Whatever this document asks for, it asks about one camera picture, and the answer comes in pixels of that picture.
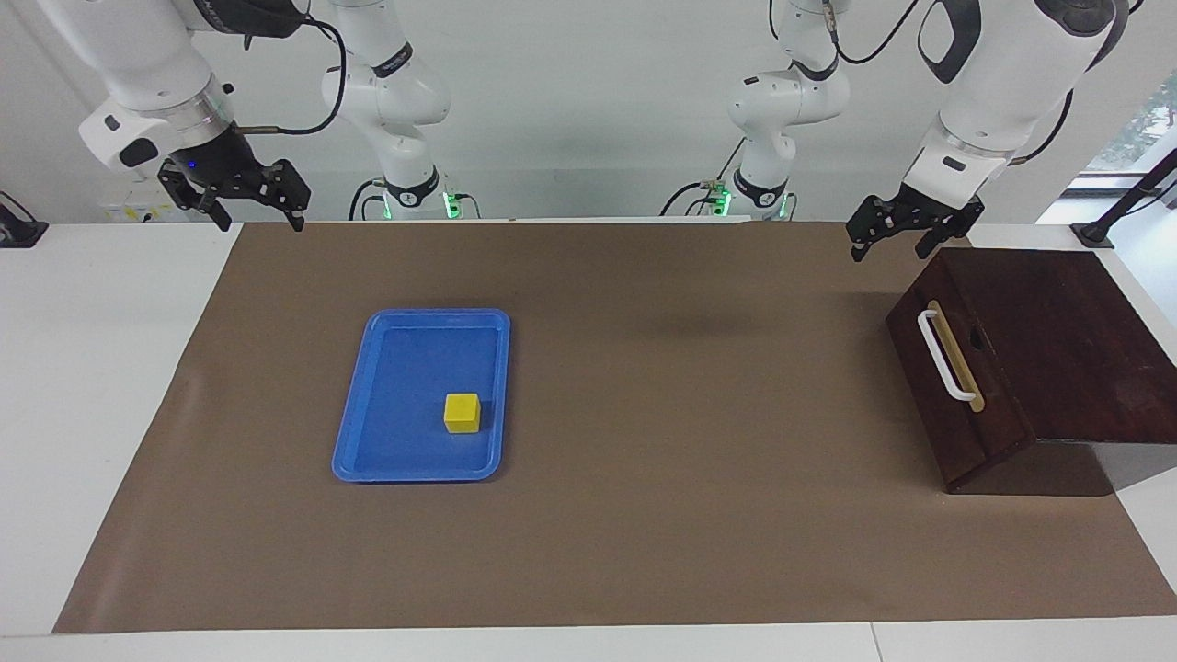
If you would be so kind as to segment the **brown paper table mat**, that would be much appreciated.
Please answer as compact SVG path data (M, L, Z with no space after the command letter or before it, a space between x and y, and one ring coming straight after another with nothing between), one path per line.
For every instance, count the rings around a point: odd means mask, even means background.
M836 223L244 227L55 633L1103 618L1177 594L1113 496L949 496ZM511 318L466 485L331 457L390 307Z

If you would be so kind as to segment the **yellow block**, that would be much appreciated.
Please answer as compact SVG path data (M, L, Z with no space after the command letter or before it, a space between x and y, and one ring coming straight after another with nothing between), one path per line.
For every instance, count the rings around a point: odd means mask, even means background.
M478 433L483 426L483 400L479 393L446 393L444 426L448 433Z

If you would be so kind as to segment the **blue plastic tray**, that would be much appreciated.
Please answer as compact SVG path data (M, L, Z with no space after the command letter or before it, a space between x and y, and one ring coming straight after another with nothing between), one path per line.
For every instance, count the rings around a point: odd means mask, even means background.
M386 309L364 327L331 468L353 485L488 479L503 461L511 319L493 307ZM444 426L479 393L483 426Z

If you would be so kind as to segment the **window with greenery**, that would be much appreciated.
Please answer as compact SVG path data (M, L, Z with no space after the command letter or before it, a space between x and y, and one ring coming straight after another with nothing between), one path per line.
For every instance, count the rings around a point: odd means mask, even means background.
M1177 146L1177 68L1068 184L1065 198L1110 197L1148 176Z

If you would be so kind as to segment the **dark wooden drawer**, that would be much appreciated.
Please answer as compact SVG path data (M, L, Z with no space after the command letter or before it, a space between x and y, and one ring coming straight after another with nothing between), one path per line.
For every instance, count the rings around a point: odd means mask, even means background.
M939 251L887 315L909 393L949 494L976 494L979 477L1029 436L1028 425L1000 377L988 332L967 302L966 277L957 269L964 249ZM972 404L945 392L925 347L917 315L937 313L936 336L953 368L955 380L977 393Z

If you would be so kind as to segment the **black stand with foot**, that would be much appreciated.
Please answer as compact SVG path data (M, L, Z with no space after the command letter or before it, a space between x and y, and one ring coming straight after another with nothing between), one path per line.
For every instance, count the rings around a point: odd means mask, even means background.
M1148 208L1148 204L1142 201L1145 198L1158 200L1163 197L1163 192L1155 194L1161 183L1172 178L1172 184L1177 185L1177 176L1173 176L1173 172L1177 172L1177 147L1163 155L1161 161L1141 177L1133 188L1128 188L1128 192L1118 201L1113 201L1113 205L1097 221L1073 223L1070 226L1072 233L1088 249L1113 249L1113 243L1108 238L1110 231L1113 230L1113 224L1130 213Z

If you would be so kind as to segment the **white drawer handle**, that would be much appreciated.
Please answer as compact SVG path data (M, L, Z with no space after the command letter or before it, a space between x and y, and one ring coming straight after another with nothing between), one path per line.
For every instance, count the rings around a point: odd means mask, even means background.
M945 392L949 393L955 400L972 404L977 399L977 393L964 390L958 384L957 378L955 378L953 368L951 368L950 360L947 360L947 356L944 352L944 347L942 347L939 339L936 336L936 311L930 307L920 311L920 315L917 315L917 326L920 327L920 335L923 336L925 347L927 347L927 352Z

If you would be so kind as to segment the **white wall socket box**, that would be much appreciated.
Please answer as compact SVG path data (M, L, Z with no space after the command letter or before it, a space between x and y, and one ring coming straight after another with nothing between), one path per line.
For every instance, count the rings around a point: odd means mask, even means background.
M187 223L189 217L166 196L129 196L125 200L101 201L109 223Z

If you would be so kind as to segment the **black table clamp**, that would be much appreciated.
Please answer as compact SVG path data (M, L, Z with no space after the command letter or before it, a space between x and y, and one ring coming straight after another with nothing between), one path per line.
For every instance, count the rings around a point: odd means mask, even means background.
M0 249L31 249L46 234L49 223L39 221L29 208L0 188Z

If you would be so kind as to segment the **dark brown wooden cabinet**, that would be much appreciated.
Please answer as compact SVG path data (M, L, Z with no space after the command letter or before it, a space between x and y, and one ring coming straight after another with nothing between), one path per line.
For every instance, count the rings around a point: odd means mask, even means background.
M962 262L1029 430L967 495L1100 497L1177 469L1177 364L1097 256L972 249Z

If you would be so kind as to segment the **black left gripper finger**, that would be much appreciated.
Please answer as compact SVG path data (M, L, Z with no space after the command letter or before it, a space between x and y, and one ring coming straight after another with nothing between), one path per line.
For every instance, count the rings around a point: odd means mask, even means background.
M933 223L920 238L920 241L916 244L916 254L920 259L926 259L940 244L944 244L949 239L966 238L967 231L975 226L975 223L978 221L984 210L984 204L967 204L962 210L955 211L953 214Z
M896 237L907 227L892 218L895 204L872 194L865 198L853 216L846 221L846 232L851 243L850 254L855 263L865 260L875 244Z

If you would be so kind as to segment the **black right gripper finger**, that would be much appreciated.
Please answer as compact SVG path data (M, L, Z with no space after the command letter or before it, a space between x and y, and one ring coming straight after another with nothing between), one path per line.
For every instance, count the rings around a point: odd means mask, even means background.
M294 232L301 232L305 226L311 194L310 186L290 160L279 159L270 165L270 207L281 212Z
M171 158L166 158L158 168L158 180L177 207L206 216L220 231L230 231L232 218L219 201L215 188L193 188L188 177Z

